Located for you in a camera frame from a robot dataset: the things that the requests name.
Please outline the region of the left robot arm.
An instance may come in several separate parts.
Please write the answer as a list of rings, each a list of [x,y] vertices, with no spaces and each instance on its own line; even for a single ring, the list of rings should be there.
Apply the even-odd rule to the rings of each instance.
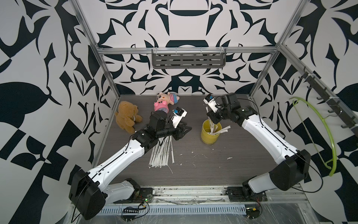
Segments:
[[[180,140],[190,132],[192,128],[182,121],[186,115],[187,111],[180,107],[174,109],[171,117],[163,111],[152,112],[149,123],[132,134],[128,143],[112,157],[89,171],[80,169],[73,175],[69,199],[83,219],[90,220],[105,205],[134,195],[136,182],[132,179],[118,186],[110,186],[111,181],[155,147],[159,139],[171,136]]]

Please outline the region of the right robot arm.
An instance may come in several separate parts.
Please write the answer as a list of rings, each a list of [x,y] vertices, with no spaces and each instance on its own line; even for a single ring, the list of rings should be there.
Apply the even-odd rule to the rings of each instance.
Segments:
[[[306,150],[298,150],[267,126],[258,111],[241,106],[235,93],[222,95],[221,103],[209,94],[204,103],[210,110],[207,116],[214,124],[221,120],[231,120],[254,136],[269,152],[277,166],[265,174],[255,176],[242,184],[237,197],[244,200],[257,200],[267,190],[287,191],[308,176],[311,155]]]

